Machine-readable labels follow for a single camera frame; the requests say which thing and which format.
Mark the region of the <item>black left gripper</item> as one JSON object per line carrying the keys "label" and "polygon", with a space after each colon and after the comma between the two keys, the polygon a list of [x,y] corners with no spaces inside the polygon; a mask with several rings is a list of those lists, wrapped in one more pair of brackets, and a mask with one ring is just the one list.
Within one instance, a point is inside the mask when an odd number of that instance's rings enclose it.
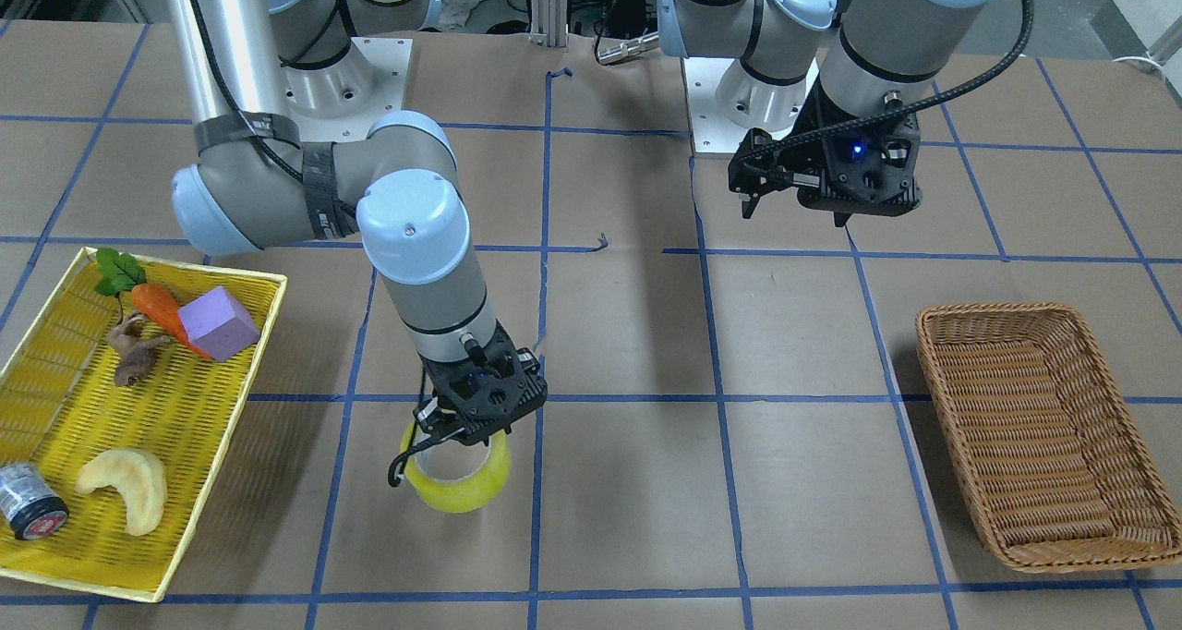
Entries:
{"label": "black left gripper", "polygon": [[795,188],[803,208],[833,212],[834,227],[853,214],[896,217],[922,203],[913,175],[921,132],[916,113],[877,125],[844,130],[728,164],[728,189],[742,201],[742,219],[752,219],[760,199]]}

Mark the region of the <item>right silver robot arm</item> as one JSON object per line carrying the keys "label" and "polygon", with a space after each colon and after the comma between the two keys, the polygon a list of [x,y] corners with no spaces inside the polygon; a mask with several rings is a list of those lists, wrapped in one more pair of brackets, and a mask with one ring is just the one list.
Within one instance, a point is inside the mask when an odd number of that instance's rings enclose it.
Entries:
{"label": "right silver robot arm", "polygon": [[431,27],[440,0],[169,4],[199,149],[173,180],[189,242],[225,256],[361,234],[434,387],[427,444],[476,444],[543,407],[539,362],[496,319],[443,129],[400,108],[353,138],[299,125],[374,104],[358,30]]}

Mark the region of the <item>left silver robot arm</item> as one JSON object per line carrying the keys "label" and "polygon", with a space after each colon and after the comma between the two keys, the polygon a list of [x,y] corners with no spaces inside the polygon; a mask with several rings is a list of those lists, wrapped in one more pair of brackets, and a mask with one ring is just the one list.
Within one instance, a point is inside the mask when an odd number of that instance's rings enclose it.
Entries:
{"label": "left silver robot arm", "polygon": [[720,103],[743,126],[727,188],[742,217],[794,189],[803,208],[900,217],[922,203],[918,113],[979,90],[1030,44],[1034,0],[1020,0],[1017,41],[975,78],[935,91],[992,0],[657,0],[661,48],[726,58]]}

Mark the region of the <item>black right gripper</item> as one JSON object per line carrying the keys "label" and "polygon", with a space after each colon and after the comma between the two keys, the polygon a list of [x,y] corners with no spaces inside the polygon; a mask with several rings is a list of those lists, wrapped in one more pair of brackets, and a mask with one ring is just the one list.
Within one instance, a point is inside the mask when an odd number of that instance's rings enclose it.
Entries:
{"label": "black right gripper", "polygon": [[418,405],[416,423],[429,444],[455,440],[469,446],[488,441],[548,400],[548,385],[535,353],[515,348],[496,322],[491,340],[472,357],[465,348],[460,361],[426,359],[434,403]]}

